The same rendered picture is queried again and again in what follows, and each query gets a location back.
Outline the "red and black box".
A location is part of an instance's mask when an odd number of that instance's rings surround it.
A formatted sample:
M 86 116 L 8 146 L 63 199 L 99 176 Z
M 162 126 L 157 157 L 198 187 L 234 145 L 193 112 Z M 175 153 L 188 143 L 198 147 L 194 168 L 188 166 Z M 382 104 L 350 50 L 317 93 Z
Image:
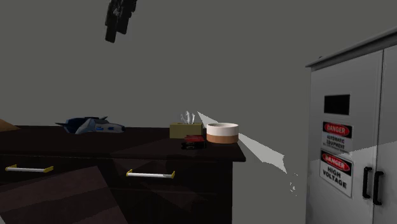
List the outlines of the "red and black box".
M 200 150 L 206 147 L 205 139 L 202 135 L 188 135 L 181 143 L 183 150 Z

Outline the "grey electrical cabinet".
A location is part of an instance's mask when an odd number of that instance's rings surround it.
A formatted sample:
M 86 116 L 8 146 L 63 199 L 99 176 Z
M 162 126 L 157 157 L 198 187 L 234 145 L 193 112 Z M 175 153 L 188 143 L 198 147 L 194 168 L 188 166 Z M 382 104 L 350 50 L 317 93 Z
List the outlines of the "grey electrical cabinet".
M 305 224 L 397 224 L 397 27 L 309 69 Z

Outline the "dark brown chest of drawers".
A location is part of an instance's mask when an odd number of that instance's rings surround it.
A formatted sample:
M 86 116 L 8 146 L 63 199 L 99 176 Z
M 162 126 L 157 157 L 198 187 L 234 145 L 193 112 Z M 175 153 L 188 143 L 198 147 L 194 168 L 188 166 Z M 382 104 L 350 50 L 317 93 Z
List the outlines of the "dark brown chest of drawers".
M 239 145 L 186 150 L 166 128 L 0 132 L 0 223 L 232 224 Z

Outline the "tan wedge-shaped object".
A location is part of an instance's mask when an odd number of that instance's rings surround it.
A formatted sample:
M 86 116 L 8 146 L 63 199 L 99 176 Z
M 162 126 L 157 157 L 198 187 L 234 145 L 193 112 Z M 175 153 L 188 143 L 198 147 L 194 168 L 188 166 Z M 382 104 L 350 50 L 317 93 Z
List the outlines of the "tan wedge-shaped object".
M 20 128 L 0 119 L 0 132 L 7 132 L 13 130 L 20 130 Z

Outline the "olive tissue box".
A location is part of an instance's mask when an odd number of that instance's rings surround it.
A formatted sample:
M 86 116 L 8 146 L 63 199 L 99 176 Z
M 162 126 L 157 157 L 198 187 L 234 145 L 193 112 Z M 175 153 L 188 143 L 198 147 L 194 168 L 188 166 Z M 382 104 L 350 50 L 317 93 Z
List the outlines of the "olive tissue box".
M 202 135 L 203 123 L 195 121 L 195 114 L 185 111 L 180 116 L 181 122 L 169 125 L 169 137 L 171 139 L 183 139 L 189 135 Z

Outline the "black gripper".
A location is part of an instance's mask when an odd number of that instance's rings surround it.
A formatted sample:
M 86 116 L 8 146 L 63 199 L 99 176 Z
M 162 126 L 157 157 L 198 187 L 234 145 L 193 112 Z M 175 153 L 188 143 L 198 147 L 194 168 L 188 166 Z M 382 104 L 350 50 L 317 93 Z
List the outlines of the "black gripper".
M 137 0 L 111 0 L 106 16 L 106 35 L 105 40 L 114 43 L 116 33 L 126 34 L 129 19 L 136 10 Z

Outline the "blue grey toy spaceship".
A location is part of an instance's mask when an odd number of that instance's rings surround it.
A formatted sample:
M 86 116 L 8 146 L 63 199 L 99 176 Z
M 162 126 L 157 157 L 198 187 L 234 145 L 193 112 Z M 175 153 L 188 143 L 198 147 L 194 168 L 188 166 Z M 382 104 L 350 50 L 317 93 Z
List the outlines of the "blue grey toy spaceship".
M 126 128 L 117 123 L 111 123 L 106 120 L 106 116 L 99 118 L 93 116 L 71 118 L 65 123 L 57 123 L 62 126 L 67 133 L 84 134 L 88 132 L 107 132 L 107 133 L 123 133 Z

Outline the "white and brown bowl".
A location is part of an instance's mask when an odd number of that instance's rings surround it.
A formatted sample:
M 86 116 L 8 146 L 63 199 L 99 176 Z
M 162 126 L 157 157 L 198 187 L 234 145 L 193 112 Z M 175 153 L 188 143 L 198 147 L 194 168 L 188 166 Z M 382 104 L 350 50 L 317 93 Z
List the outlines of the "white and brown bowl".
M 209 123 L 207 140 L 211 143 L 233 144 L 239 140 L 239 125 L 235 123 Z

